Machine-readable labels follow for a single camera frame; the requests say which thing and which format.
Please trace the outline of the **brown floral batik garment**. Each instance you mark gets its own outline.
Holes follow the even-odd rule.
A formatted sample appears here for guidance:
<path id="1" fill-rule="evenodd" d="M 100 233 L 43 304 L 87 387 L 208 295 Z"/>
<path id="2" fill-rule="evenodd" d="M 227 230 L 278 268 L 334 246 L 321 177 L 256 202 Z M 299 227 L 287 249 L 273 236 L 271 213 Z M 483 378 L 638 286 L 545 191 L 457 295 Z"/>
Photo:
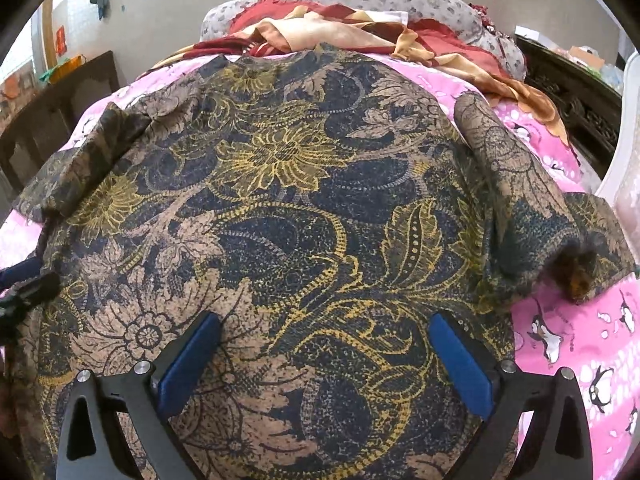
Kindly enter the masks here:
<path id="1" fill-rule="evenodd" d="M 109 105 L 15 206 L 61 280 L 17 348 L 36 479 L 74 374 L 153 359 L 204 310 L 221 345 L 172 424 L 207 478 L 440 479 L 478 420 L 433 312 L 508 358 L 510 307 L 541 278 L 584 301 L 634 265 L 610 206 L 562 191 L 481 96 L 446 113 L 329 47 L 215 58 Z"/>

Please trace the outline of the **dark wooden side table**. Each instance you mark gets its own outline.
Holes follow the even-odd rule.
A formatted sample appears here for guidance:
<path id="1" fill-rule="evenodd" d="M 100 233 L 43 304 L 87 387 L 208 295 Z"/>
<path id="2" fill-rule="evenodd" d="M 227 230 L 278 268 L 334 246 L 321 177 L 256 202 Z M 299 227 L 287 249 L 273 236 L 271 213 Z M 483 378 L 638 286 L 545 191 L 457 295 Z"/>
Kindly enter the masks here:
<path id="1" fill-rule="evenodd" d="M 14 194 L 70 140 L 82 114 L 120 88 L 114 53 L 107 50 L 47 84 L 1 128 L 1 173 Z"/>

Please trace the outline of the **white ornate upholstered chair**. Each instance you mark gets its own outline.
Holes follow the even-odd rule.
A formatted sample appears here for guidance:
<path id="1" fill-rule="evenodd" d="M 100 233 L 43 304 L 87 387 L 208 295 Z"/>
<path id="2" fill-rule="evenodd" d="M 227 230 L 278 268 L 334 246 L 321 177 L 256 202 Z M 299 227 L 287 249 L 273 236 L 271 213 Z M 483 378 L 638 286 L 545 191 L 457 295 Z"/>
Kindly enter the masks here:
<path id="1" fill-rule="evenodd" d="M 639 245 L 639 52 L 628 58 L 620 135 L 597 196 L 612 207 L 628 242 Z"/>

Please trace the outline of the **pink penguin blanket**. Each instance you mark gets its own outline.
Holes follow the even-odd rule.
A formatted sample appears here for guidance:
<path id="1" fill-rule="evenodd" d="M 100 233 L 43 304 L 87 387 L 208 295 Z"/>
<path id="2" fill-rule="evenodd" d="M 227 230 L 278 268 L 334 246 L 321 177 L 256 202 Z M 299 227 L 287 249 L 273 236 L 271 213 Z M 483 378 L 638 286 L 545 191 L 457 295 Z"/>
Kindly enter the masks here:
<path id="1" fill-rule="evenodd" d="M 472 87 L 455 76 L 421 65 L 392 60 L 379 54 L 364 54 L 415 82 L 436 96 L 449 119 L 454 99 Z M 108 102 L 120 108 L 163 89 L 186 74 L 219 56 L 181 61 L 143 76 L 91 105 L 82 114 L 70 140 L 63 148 L 79 148 Z M 516 104 L 500 103 L 497 115 L 536 154 L 544 169 L 563 191 L 583 191 L 582 168 L 578 158 L 547 127 Z M 1 267 L 27 258 L 36 247 L 41 226 L 12 210 L 1 227 Z M 577 374 L 593 444 L 595 479 L 613 479 L 618 473 L 636 429 L 639 416 L 639 284 L 632 276 L 614 285 L 584 305 L 582 313 L 570 313 L 570 305 L 560 301 L 555 307 L 552 291 L 536 292 L 541 304 L 541 322 L 533 299 L 515 307 L 516 362 L 530 372 L 555 372 L 571 367 Z"/>

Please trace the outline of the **dark carved wooden cabinet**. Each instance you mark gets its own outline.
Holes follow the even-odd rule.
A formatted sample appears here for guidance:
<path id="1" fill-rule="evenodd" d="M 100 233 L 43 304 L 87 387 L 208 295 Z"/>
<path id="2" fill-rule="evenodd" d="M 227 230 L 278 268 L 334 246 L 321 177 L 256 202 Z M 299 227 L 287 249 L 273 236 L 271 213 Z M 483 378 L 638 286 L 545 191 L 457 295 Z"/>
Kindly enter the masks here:
<path id="1" fill-rule="evenodd" d="M 515 42 L 526 59 L 526 84 L 552 99 L 570 144 L 603 178 L 620 135 L 622 97 L 596 75 L 542 44 L 522 36 Z"/>

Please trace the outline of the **red gold satin sheet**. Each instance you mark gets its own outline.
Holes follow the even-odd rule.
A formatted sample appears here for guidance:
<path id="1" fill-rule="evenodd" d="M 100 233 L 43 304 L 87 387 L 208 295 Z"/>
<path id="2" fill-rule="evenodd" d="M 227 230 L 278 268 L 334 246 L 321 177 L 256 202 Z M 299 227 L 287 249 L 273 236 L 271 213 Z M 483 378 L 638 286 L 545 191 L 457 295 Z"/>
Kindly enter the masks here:
<path id="1" fill-rule="evenodd" d="M 230 21 L 219 38 L 190 44 L 152 66 L 153 70 L 213 54 L 243 54 L 254 58 L 310 50 L 318 44 L 359 53 L 388 55 L 418 63 L 465 80 L 487 96 L 491 106 L 514 101 L 545 125 L 563 143 L 568 135 L 552 99 L 513 76 L 497 55 L 463 42 L 434 18 L 417 21 L 377 21 L 371 11 L 342 4 L 322 6 L 303 0 L 258 0 Z"/>

